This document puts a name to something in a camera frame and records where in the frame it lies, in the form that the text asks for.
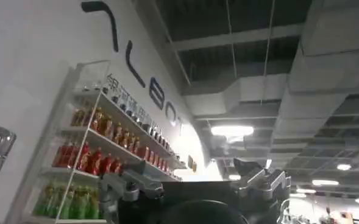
white wall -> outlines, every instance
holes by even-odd
[[[318,223],[322,215],[326,215],[326,207],[331,212],[349,212],[353,219],[359,219],[359,204],[353,199],[347,198],[327,198],[327,197],[307,197],[292,198],[290,202],[290,213],[295,215],[304,215],[311,222]]]
[[[0,0],[0,125],[17,135],[0,172],[0,222],[16,194],[38,139],[47,122],[65,76],[76,63],[112,61],[111,71],[149,112],[173,142],[179,127],[172,128],[140,88],[125,64],[126,44],[133,41],[131,60],[149,84],[153,75],[184,123],[190,114],[167,70],[153,48],[130,1],[111,0],[119,37],[115,54],[108,16],[84,13],[81,0]],[[202,153],[193,156],[203,166]]]

black lettering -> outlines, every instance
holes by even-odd
[[[112,11],[110,10],[110,7],[101,1],[92,1],[92,2],[82,2],[81,3],[82,10],[85,13],[88,12],[98,12],[98,11],[104,11],[108,14],[108,17],[110,18],[110,24],[112,25],[112,38],[113,38],[113,48],[115,52],[118,52],[118,37],[117,37],[117,26],[116,26],[116,20],[114,19],[114,15]]]
[[[156,106],[162,110],[165,102],[165,93],[153,77],[151,78],[151,82],[149,84],[149,96],[155,102]]]
[[[128,66],[128,69],[133,74],[133,76],[137,79],[138,83],[143,88],[145,88],[145,83],[144,83],[143,79],[140,77],[140,75],[137,73],[136,69],[133,68],[132,64],[130,63],[130,53],[132,51],[132,48],[133,48],[132,41],[128,41],[128,45],[126,46],[126,53],[125,53],[126,65]]]
[[[168,108],[170,108],[171,111],[172,111],[172,115],[173,115],[172,118],[169,117]],[[176,124],[176,119],[177,119],[177,113],[176,113],[176,111],[175,111],[174,106],[172,105],[172,103],[171,103],[170,101],[167,101],[167,103],[166,103],[166,117],[168,118],[168,120],[169,120],[169,122],[171,123],[171,125],[172,125],[172,126],[175,126],[175,124]]]

beverage bottle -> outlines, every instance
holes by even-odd
[[[52,209],[54,202],[54,183],[50,181],[43,191],[37,201],[37,204],[34,208],[34,214],[38,216],[49,216],[49,211]]]
[[[110,165],[112,164],[112,154],[108,154],[106,158],[104,158],[99,166],[99,174],[103,175],[106,172],[110,171]]]
[[[128,129],[125,129],[121,139],[119,140],[119,145],[126,149],[128,146],[128,138],[129,138],[129,131]]]
[[[48,211],[48,216],[50,218],[53,219],[56,218],[57,213],[59,212],[59,207],[62,202],[64,193],[65,193],[64,185],[61,184],[55,188],[53,206],[51,206],[51,210]]]
[[[72,200],[74,199],[75,195],[75,187],[71,185],[68,189],[67,195],[65,197],[65,201],[63,204],[62,211],[60,213],[60,219],[69,219],[70,217],[70,211],[71,211],[71,204]]]
[[[123,128],[121,126],[121,123],[118,123],[114,129],[112,141],[116,144],[119,144],[119,140],[121,139],[122,133],[123,133]]]
[[[120,162],[119,158],[116,157],[116,158],[113,160],[112,164],[110,165],[110,172],[111,172],[111,173],[115,173],[115,172],[116,172],[116,169],[117,169],[117,167],[118,167],[118,165],[119,165],[120,163],[121,163],[121,162]]]
[[[82,151],[80,152],[80,157],[79,157],[79,160],[77,162],[76,169],[81,170],[81,171],[85,171],[85,169],[87,167],[87,162],[88,162],[89,156],[90,156],[90,145],[86,141],[84,143],[83,147],[82,147]]]
[[[93,189],[90,197],[90,215],[89,219],[99,219],[98,190]]]
[[[102,112],[102,108],[98,107],[95,110],[94,116],[93,116],[93,120],[91,122],[90,128],[93,129],[94,131],[98,131],[98,125],[101,122],[101,119],[103,118],[104,114]]]
[[[102,150],[101,148],[98,148],[97,151],[95,151],[94,154],[90,156],[86,167],[86,172],[93,175],[99,175],[99,165],[101,163],[101,157]]]

display shelf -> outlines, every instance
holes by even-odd
[[[55,221],[55,219],[50,219],[46,217],[38,217],[38,216],[25,216],[23,218],[22,223],[31,223],[31,224],[66,224],[66,223],[74,223],[74,224],[93,224],[93,223],[106,223],[104,219],[59,219]]]
[[[186,169],[186,165],[181,163],[175,155],[169,153],[161,144],[159,144],[149,133],[143,130],[131,117],[129,117],[120,107],[113,103],[105,94],[100,91],[87,91],[87,92],[75,92],[75,97],[81,97],[89,102],[95,102],[99,98],[99,107],[101,107],[106,113],[117,118],[115,122],[120,122],[123,127],[126,127],[140,138],[142,145],[147,145],[152,151],[158,153],[168,163],[168,166],[172,169]]]
[[[140,157],[136,156],[135,154],[131,153],[130,151],[124,149],[120,145],[114,143],[113,141],[109,140],[105,136],[102,136],[98,132],[87,128],[87,127],[65,127],[61,129],[62,132],[67,133],[75,133],[75,132],[86,132],[87,131],[87,138],[86,140],[90,143],[90,145],[99,145],[103,152],[111,153],[113,156],[118,156],[123,160],[126,160],[128,163],[138,164],[144,161]],[[147,162],[146,167],[144,170],[144,175],[148,176],[153,180],[160,180],[160,181],[178,181],[177,178],[174,178],[168,173],[162,171],[158,167],[152,165],[151,163]]]
[[[44,167],[41,169],[41,176],[44,177],[68,177],[71,175],[72,169],[62,168],[62,167]],[[87,182],[97,182],[98,177],[92,175],[90,173],[86,173],[80,170],[75,170],[74,178],[80,181],[87,181]]]

black machine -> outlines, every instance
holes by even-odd
[[[99,182],[100,208],[108,224],[280,223],[288,206],[290,177],[255,162],[234,160],[238,181],[156,182],[143,164]]]

